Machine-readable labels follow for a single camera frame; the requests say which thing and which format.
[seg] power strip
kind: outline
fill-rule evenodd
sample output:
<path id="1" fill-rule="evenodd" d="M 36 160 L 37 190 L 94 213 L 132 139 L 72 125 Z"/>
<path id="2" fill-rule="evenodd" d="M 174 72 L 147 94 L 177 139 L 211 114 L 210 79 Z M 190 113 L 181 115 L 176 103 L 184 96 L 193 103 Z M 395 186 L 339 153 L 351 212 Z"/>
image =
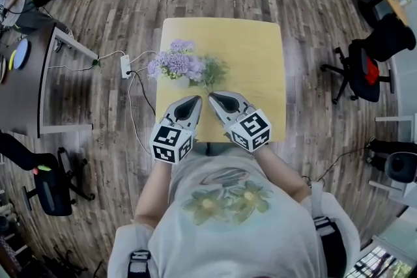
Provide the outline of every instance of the power strip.
<path id="1" fill-rule="evenodd" d="M 131 73 L 127 74 L 127 72 L 132 71 L 132 68 L 130 66 L 130 56 L 129 55 L 124 55 L 124 56 L 120 57 L 120 68 L 122 70 L 122 78 L 123 79 L 129 79 L 132 76 Z"/>

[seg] white cable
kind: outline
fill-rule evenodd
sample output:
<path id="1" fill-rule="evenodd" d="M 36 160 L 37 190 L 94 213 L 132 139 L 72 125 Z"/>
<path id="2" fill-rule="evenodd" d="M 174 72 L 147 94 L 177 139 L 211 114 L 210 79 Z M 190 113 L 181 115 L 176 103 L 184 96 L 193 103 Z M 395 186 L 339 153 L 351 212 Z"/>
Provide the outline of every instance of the white cable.
<path id="1" fill-rule="evenodd" d="M 114 55 L 116 52 L 121 52 L 123 55 L 126 55 L 123 51 L 117 50 L 117 51 L 114 51 L 112 53 L 109 53 L 106 56 L 97 58 L 97 61 L 99 61 L 100 59 L 105 59 L 105 58 L 107 58 L 107 57 L 109 57 L 111 55 Z M 81 70 L 74 70 L 73 68 L 68 67 L 67 65 L 62 65 L 62 66 L 49 66 L 48 68 L 67 68 L 67 69 L 69 69 L 70 71 L 73 71 L 73 72 L 82 72 L 82 71 L 91 70 L 93 67 L 94 67 L 94 65 L 93 66 L 90 66 L 90 67 L 87 67 L 87 68 L 82 68 Z"/>
<path id="2" fill-rule="evenodd" d="M 142 55 L 144 55 L 146 52 L 153 52 L 153 53 L 157 53 L 156 51 L 153 50 L 148 50 L 148 51 L 144 51 L 143 53 L 141 53 L 139 56 L 137 56 L 133 61 L 131 61 L 129 64 L 132 64 L 134 61 L 138 60 Z"/>
<path id="3" fill-rule="evenodd" d="M 142 148 L 143 148 L 143 150 L 147 153 L 147 154 L 149 154 L 150 156 L 152 156 L 152 154 L 151 153 L 149 153 L 149 151 L 145 148 L 145 146 L 143 146 L 143 144 L 142 144 L 142 142 L 141 142 L 141 140 L 139 139 L 139 136 L 137 135 L 137 129 L 136 129 L 136 123 L 135 123 L 135 120 L 134 120 L 134 118 L 133 118 L 133 111 L 132 111 L 132 98 L 130 97 L 130 89 L 132 88 L 132 84 L 133 84 L 133 81 L 135 80 L 135 75 L 133 76 L 133 78 L 132 78 L 132 80 L 131 80 L 131 82 L 130 82 L 130 86 L 129 86 L 129 90 L 128 90 L 128 96 L 129 96 L 129 104 L 130 104 L 130 117 L 132 118 L 132 123 L 133 123 L 133 127 L 134 127 L 134 130 L 135 130 L 135 135 L 136 135 L 136 139 L 137 139 L 137 141 L 139 141 L 139 144 L 142 146 Z"/>

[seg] flower pot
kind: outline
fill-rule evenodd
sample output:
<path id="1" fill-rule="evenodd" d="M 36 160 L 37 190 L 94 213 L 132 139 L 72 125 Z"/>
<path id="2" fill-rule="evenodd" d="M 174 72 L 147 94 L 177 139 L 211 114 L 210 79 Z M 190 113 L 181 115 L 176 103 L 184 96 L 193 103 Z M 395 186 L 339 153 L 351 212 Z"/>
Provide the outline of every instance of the flower pot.
<path id="1" fill-rule="evenodd" d="M 171 80 L 172 85 L 178 89 L 186 89 L 190 86 L 190 78 L 186 76 Z"/>

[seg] person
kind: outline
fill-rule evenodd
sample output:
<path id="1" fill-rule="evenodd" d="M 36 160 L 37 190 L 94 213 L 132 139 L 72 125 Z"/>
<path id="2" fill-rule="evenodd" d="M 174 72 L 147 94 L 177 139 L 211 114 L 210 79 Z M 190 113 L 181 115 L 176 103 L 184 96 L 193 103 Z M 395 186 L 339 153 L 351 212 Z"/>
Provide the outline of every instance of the person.
<path id="1" fill-rule="evenodd" d="M 381 141 L 371 137 L 366 148 L 369 150 L 367 162 L 370 166 L 379 171 L 385 171 L 386 159 L 389 155 L 398 152 L 409 152 L 417 154 L 417 144 L 401 141 Z"/>
<path id="2" fill-rule="evenodd" d="M 205 156 L 200 143 L 174 168 L 155 162 L 132 224 L 117 229 L 109 278 L 327 277 L 310 187 L 267 145 L 253 154 L 231 145 L 211 144 Z M 335 197 L 322 195 L 349 270 L 358 231 Z"/>
<path id="3" fill-rule="evenodd" d="M 71 37 L 74 36 L 65 24 L 39 12 L 31 0 L 0 0 L 0 23 L 24 35 L 55 23 L 60 30 Z M 55 52 L 58 52 L 62 45 L 60 40 L 55 40 Z"/>

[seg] hardwood floor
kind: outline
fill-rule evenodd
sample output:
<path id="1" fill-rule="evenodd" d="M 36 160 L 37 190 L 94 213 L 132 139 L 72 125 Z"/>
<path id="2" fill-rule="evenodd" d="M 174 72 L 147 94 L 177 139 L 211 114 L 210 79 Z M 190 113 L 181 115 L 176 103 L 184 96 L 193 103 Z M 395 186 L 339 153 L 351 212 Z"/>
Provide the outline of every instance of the hardwood floor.
<path id="1" fill-rule="evenodd" d="M 48 10 L 73 29 L 76 40 L 99 55 L 123 50 L 131 57 L 145 50 L 159 50 L 166 18 L 214 16 L 280 24 L 287 82 L 287 138 L 274 147 L 297 171 L 315 180 L 340 154 L 363 147 L 370 136 L 396 138 L 396 124 L 374 122 L 374 117 L 397 113 L 395 95 L 389 93 L 387 85 L 382 86 L 377 104 L 352 102 L 347 89 L 340 103 L 332 105 L 331 97 L 338 91 L 341 78 L 319 69 L 321 63 L 341 66 L 332 50 L 340 46 L 347 53 L 352 39 L 369 34 L 355 4 L 355 0 L 55 0 Z M 5 35 L 2 42 L 15 37 Z M 71 159 L 87 158 L 84 188 L 96 194 L 95 201 L 77 198 L 72 216 L 49 217 L 38 199 L 33 199 L 29 214 L 20 189 L 33 188 L 32 174 L 9 161 L 1 169 L 0 186 L 20 213 L 36 254 L 55 256 L 53 246 L 57 244 L 60 249 L 71 249 L 76 262 L 91 272 L 101 260 L 107 264 L 115 231 L 132 219 L 152 167 L 132 128 L 127 96 L 130 81 L 121 79 L 119 56 L 102 60 L 101 67 L 91 71 L 48 72 L 45 121 L 92 122 L 92 133 L 44 135 L 39 140 L 17 135 L 35 152 L 55 152 L 64 146 Z M 133 68 L 143 68 L 148 61 L 144 56 Z M 52 65 L 64 64 L 72 68 L 91 65 L 66 48 L 52 60 Z M 387 71 L 385 64 L 381 64 L 381 71 Z M 141 76 L 154 104 L 156 86 L 146 80 L 145 73 Z M 147 143 L 155 119 L 137 81 L 132 87 L 132 101 L 139 137 Z M 324 178 L 326 190 L 335 194 L 351 216 L 363 243 L 381 232 L 401 209 L 388 200 L 386 192 L 368 186 L 370 178 L 382 179 L 383 175 L 370 169 L 365 158 L 363 150 L 345 155 Z M 105 268 L 99 277 L 105 277 Z"/>

